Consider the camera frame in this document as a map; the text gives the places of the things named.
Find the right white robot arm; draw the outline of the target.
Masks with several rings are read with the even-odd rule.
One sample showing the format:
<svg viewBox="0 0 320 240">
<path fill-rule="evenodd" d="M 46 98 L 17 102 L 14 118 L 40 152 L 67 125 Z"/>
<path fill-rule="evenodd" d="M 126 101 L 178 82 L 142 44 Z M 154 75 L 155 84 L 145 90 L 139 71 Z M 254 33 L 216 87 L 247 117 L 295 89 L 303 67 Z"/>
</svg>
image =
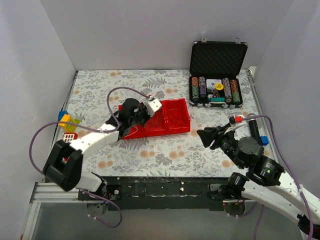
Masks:
<svg viewBox="0 0 320 240">
<path fill-rule="evenodd" d="M 254 200 L 296 223 L 305 234 L 320 238 L 320 199 L 301 185 L 275 160 L 264 155 L 264 148 L 250 137 L 236 140 L 234 130 L 206 127 L 197 131 L 202 144 L 211 150 L 221 149 L 245 174 L 234 172 L 217 195 Z"/>
</svg>

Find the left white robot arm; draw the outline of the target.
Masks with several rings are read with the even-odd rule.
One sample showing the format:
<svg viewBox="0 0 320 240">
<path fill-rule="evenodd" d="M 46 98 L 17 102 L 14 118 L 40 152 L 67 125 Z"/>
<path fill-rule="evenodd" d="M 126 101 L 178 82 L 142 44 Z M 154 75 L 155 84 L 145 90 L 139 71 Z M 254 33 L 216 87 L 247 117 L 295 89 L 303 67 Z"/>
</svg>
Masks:
<svg viewBox="0 0 320 240">
<path fill-rule="evenodd" d="M 145 126 L 161 108 L 161 102 L 154 97 L 145 102 L 127 98 L 121 109 L 96 131 L 70 142 L 57 141 L 43 167 L 44 175 L 66 192 L 87 190 L 95 200 L 103 199 L 107 193 L 104 181 L 97 174 L 83 170 L 84 161 L 121 140 L 133 127 Z"/>
</svg>

